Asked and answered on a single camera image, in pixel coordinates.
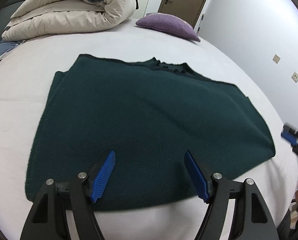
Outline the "dark green knit sweater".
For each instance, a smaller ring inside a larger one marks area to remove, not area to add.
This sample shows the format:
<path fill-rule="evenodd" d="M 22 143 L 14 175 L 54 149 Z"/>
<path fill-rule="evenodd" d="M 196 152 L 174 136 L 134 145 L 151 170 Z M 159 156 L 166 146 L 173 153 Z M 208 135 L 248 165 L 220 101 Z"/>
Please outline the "dark green knit sweater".
<path fill-rule="evenodd" d="M 235 85 L 185 63 L 80 55 L 54 75 L 29 157 L 26 197 L 34 200 L 47 179 L 71 179 L 111 151 L 116 164 L 97 211 L 195 196 L 186 151 L 235 179 L 274 157 L 275 146 L 266 122 Z"/>

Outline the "purple cushion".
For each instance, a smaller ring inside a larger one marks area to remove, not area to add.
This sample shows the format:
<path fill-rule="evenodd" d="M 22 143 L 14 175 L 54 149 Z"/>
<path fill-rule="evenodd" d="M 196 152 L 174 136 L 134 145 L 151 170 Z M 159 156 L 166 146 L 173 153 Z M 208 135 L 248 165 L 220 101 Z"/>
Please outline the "purple cushion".
<path fill-rule="evenodd" d="M 167 33 L 186 40 L 200 42 L 193 27 L 177 16 L 164 13 L 150 13 L 137 20 L 136 26 Z"/>

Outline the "blue pillow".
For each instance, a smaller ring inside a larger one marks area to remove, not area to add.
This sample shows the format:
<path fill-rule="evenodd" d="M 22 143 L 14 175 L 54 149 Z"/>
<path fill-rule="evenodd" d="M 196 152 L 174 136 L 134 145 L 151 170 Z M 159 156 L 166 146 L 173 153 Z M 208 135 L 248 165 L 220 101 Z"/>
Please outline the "blue pillow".
<path fill-rule="evenodd" d="M 21 44 L 21 41 L 18 42 L 2 42 L 0 43 L 0 57 L 11 50 L 13 50 L 16 46 Z"/>

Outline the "beige folded duvet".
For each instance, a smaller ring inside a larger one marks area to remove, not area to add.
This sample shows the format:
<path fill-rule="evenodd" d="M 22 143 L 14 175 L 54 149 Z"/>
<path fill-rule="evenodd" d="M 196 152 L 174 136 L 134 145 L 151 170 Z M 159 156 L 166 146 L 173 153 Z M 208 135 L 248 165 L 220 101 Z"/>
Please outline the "beige folded duvet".
<path fill-rule="evenodd" d="M 22 41 L 49 34 L 94 33 L 116 27 L 136 11 L 135 0 L 25 0 L 1 38 Z"/>

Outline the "lower wall socket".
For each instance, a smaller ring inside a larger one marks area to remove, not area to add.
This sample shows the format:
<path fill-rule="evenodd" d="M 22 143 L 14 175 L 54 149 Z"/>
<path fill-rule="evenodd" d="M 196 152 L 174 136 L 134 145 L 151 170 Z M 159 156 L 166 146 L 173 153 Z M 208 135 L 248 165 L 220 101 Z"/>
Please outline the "lower wall socket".
<path fill-rule="evenodd" d="M 293 80 L 295 83 L 298 82 L 298 74 L 297 74 L 296 72 L 294 72 L 294 73 L 292 74 L 292 80 Z"/>

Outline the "wall socket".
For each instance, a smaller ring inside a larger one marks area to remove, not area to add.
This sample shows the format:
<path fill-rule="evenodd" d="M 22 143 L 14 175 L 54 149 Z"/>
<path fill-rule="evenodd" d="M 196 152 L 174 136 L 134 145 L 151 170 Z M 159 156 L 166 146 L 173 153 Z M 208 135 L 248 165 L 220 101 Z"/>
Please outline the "wall socket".
<path fill-rule="evenodd" d="M 273 56 L 273 61 L 276 63 L 276 64 L 278 64 L 279 63 L 279 61 L 280 61 L 280 57 L 278 56 L 278 55 L 274 55 Z"/>
<path fill-rule="evenodd" d="M 295 83 L 298 82 L 298 74 L 297 74 L 296 72 L 294 72 L 294 73 L 292 74 L 292 80 L 293 80 Z"/>

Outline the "upper wall socket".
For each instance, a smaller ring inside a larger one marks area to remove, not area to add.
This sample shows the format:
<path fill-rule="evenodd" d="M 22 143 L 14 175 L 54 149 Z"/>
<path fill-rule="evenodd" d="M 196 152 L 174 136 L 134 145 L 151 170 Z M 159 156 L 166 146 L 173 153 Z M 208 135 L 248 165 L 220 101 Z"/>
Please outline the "upper wall socket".
<path fill-rule="evenodd" d="M 278 55 L 274 55 L 273 56 L 273 61 L 276 63 L 276 64 L 278 64 L 279 63 L 279 61 L 280 61 L 280 57 L 278 56 Z"/>

